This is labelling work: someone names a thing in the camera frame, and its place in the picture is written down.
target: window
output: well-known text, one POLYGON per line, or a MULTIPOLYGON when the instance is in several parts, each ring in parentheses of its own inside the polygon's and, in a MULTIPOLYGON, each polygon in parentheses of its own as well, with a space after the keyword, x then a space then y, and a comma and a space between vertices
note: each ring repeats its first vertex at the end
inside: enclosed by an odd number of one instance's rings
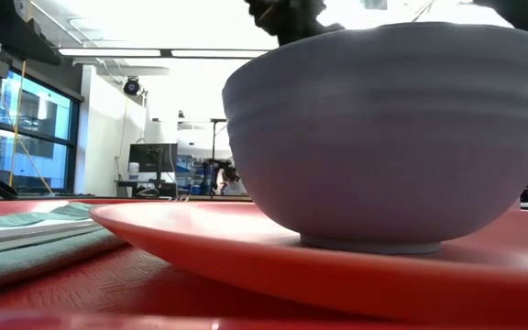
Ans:
POLYGON ((0 103, 0 123, 16 124, 21 129, 39 132, 55 138, 69 138, 71 100, 53 91, 24 79, 21 105, 17 110, 21 76, 11 73, 3 81, 4 97, 0 103))
POLYGON ((68 97, 28 77, 21 91, 20 85, 21 75, 14 71, 1 81, 0 180, 6 181, 13 170, 13 186, 19 193, 39 193, 46 191, 39 177, 41 174, 53 191, 72 191, 77 134, 73 121, 78 117, 78 106, 68 97), (18 136, 14 146, 16 121, 18 136))
MULTIPOLYGON (((50 188, 65 187, 67 170, 67 146, 45 140, 18 135, 36 164, 40 175, 50 188)), ((0 130, 0 170, 10 171, 14 152, 14 133, 0 130)), ((18 190, 39 188, 43 186, 38 172, 32 166, 26 152, 19 142, 16 145, 14 158, 14 186, 18 190)))
POLYGON ((11 171, 14 163, 14 187, 20 192, 45 188, 39 174, 52 189, 64 190, 69 182, 70 153, 76 137, 71 137, 73 101, 51 89, 10 72, 2 81, 0 98, 0 171, 11 171), (14 155, 14 127, 18 142, 14 155), (34 169, 26 151, 38 170, 34 169))

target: white container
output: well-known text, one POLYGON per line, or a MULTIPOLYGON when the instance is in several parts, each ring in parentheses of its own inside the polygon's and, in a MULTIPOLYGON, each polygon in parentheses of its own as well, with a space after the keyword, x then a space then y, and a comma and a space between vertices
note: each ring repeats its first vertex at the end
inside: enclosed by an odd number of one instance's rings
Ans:
POLYGON ((129 180, 137 180, 139 178, 139 163, 129 163, 127 174, 129 175, 129 180))

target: ceiling light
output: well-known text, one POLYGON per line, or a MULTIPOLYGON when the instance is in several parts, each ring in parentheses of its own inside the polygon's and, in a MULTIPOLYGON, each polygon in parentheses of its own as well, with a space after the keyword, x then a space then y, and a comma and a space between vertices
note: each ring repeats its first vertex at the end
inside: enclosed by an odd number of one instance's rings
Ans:
POLYGON ((160 57, 159 49, 59 49, 60 54, 91 58, 144 58, 160 57))
POLYGON ((225 58, 255 59, 267 53, 265 50, 227 50, 227 49, 173 49, 173 57, 179 58, 225 58))

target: bowl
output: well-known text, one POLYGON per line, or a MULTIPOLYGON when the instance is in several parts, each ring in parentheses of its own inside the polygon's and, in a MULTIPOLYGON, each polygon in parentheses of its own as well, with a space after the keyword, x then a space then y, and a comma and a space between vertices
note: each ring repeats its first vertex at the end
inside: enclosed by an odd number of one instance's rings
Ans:
POLYGON ((242 180, 304 243, 423 253, 528 182, 528 33, 410 23, 275 49, 223 99, 242 180))

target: gray cloth napkin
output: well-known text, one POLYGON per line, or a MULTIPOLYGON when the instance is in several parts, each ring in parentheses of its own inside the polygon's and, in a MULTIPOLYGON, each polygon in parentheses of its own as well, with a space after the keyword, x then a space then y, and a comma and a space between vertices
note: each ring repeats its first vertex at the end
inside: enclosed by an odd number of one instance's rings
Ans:
POLYGON ((87 220, 93 205, 69 203, 50 212, 31 212, 0 216, 0 227, 21 227, 35 225, 44 220, 87 220))
MULTIPOLYGON (((73 219, 75 221, 89 219, 88 211, 91 207, 88 204, 76 203, 58 208, 49 214, 0 216, 0 226, 28 226, 49 219, 73 219)), ((37 277, 124 244, 124 241, 108 230, 99 229, 87 234, 1 251, 0 285, 37 277)))

